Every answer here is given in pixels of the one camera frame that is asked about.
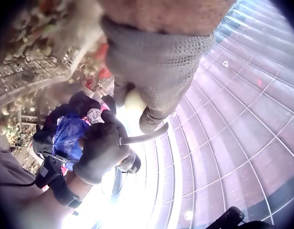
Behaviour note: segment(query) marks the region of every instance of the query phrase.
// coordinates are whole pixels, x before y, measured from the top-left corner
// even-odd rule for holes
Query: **bright light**
[[[185,217],[186,220],[192,220],[192,218],[194,217],[194,214],[193,214],[192,211],[188,211],[188,212],[185,213],[184,217]]]

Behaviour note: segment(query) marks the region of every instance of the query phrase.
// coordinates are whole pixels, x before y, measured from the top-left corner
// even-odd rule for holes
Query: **human hand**
[[[141,32],[103,17],[108,39],[106,65],[114,75],[114,100],[125,104],[136,88],[146,108],[139,125],[151,134],[177,107],[188,90],[203,53],[215,43],[209,36],[167,35]]]
[[[130,154],[128,145],[119,146],[120,137],[127,137],[123,124],[104,110],[104,123],[95,123],[86,131],[82,156],[73,166],[74,173],[88,184],[99,184],[105,172],[120,164]]]
[[[106,15],[118,24],[140,31],[207,36],[235,0],[98,0]]]

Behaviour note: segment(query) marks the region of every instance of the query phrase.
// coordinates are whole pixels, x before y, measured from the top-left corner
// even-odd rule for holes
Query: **black object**
[[[35,181],[30,184],[17,184],[17,183],[4,183],[0,182],[0,186],[16,186],[16,187],[29,187],[35,184]]]
[[[244,219],[244,214],[237,207],[230,207],[222,216],[213,222],[207,229],[232,229]]]
[[[115,100],[111,95],[106,95],[101,98],[103,102],[108,106],[108,108],[116,114],[116,105]]]
[[[38,188],[49,185],[56,200],[61,205],[77,208],[81,201],[68,188],[61,172],[61,165],[62,161],[60,159],[49,154],[44,156],[44,162],[36,175],[35,184]]]

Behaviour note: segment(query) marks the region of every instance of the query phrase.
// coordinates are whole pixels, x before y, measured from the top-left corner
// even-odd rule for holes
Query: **black cable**
[[[4,183],[4,182],[0,182],[0,186],[15,186],[15,187],[30,187],[33,186],[35,184],[35,181],[33,181],[30,184],[17,184],[17,183]]]
[[[115,195],[117,195],[117,194],[122,190],[122,188],[123,188],[123,186],[124,186],[124,184],[125,184],[125,181],[126,181],[127,176],[128,176],[128,173],[127,173],[127,175],[126,175],[126,177],[125,177],[125,180],[124,180],[124,182],[123,182],[121,188],[118,190],[117,193],[112,194],[112,195],[106,194],[106,193],[103,191],[103,189],[102,189],[102,180],[101,180],[100,185],[101,185],[101,191],[102,191],[102,193],[105,194],[105,195],[108,195],[108,196],[115,196]]]

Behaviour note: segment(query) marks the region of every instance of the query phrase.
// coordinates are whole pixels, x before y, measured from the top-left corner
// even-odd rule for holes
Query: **glove cuff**
[[[95,174],[95,171],[82,168],[79,164],[73,165],[73,172],[87,184],[96,185],[101,183],[103,174]]]

